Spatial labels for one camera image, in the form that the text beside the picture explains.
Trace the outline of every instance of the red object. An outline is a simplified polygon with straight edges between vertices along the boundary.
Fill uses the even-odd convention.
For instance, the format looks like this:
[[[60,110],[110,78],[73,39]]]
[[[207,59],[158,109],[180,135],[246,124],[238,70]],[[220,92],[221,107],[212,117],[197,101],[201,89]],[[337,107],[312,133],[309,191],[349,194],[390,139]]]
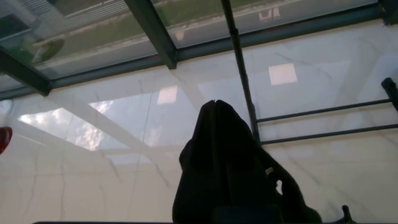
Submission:
[[[0,128],[0,154],[6,150],[11,141],[12,129],[10,127]]]

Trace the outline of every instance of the sidewalk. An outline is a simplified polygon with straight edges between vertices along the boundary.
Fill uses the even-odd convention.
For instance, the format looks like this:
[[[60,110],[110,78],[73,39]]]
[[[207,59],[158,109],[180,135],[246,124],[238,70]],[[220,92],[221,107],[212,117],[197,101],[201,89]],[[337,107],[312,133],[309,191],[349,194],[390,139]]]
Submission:
[[[281,0],[281,2],[278,2],[275,4],[267,4],[267,5],[259,5],[258,3],[252,4],[249,6],[242,7],[241,10],[239,8],[235,9],[234,16],[235,16],[235,18],[237,18],[237,17],[248,15],[248,14],[258,13],[265,9],[270,9],[270,8],[277,7],[277,6],[283,6],[285,4],[289,4],[289,3],[297,2],[297,1],[302,1],[302,0]],[[220,16],[216,16],[216,17],[214,15],[212,15],[212,16],[208,16],[206,18],[201,18],[200,20],[195,19],[190,22],[184,22],[183,24],[177,24],[174,26],[170,26],[167,28],[167,30],[170,35],[177,34],[179,32],[184,32],[186,30],[195,29],[195,28],[198,28],[201,26],[207,26],[207,25],[210,25],[210,24],[213,24],[216,22],[220,22],[223,20],[225,20],[224,15],[222,15],[222,16],[220,15]],[[108,44],[105,44],[102,46],[98,46],[93,49],[89,49],[85,52],[78,52],[75,54],[67,55],[65,57],[50,59],[50,60],[38,65],[37,68],[45,69],[45,68],[61,65],[64,63],[72,62],[74,60],[79,60],[82,58],[87,58],[87,57],[92,57],[94,55],[103,54],[103,53],[106,53],[106,52],[109,52],[112,50],[120,49],[122,47],[139,44],[139,43],[145,42],[145,41],[149,41],[148,37],[145,34],[141,34],[141,35],[127,38],[127,39],[108,43]]]

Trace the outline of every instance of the glass pane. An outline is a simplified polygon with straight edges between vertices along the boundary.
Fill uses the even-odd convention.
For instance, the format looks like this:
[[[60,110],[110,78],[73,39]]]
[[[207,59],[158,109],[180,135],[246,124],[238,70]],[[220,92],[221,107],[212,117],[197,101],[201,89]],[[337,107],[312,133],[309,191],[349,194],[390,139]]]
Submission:
[[[377,0],[231,0],[239,33],[297,22]]]
[[[177,48],[229,36],[220,0],[152,0]]]
[[[0,45],[50,79],[156,54],[123,0],[0,5]]]
[[[9,77],[8,75],[4,73],[0,73],[0,92],[2,91],[7,91],[7,90],[13,90],[19,87],[22,87],[23,84],[18,82],[17,80]]]

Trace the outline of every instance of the glossy floor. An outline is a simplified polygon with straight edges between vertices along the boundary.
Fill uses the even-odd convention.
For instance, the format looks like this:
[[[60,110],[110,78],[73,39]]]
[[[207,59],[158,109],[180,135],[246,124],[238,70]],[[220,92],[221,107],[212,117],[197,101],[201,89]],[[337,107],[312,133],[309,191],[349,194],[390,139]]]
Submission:
[[[257,117],[387,98],[398,28],[381,21],[244,49]],[[234,54],[15,100],[0,156],[0,222],[170,222],[178,156],[198,111],[222,99],[248,121]],[[398,123],[391,104],[260,125],[263,140]],[[398,222],[398,130],[272,144],[324,221]]]

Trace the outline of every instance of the white marble floor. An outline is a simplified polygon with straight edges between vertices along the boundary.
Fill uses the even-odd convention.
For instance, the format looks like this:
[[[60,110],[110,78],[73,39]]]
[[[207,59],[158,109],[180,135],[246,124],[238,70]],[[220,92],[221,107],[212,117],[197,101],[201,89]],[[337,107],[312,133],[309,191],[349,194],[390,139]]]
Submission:
[[[398,28],[372,21],[244,49],[257,117],[387,98]],[[221,99],[248,121],[232,52],[15,99],[0,156],[0,223],[170,222],[178,156],[200,106]],[[261,124],[261,138],[398,123],[392,105]],[[398,130],[264,147],[324,221],[398,222]]]

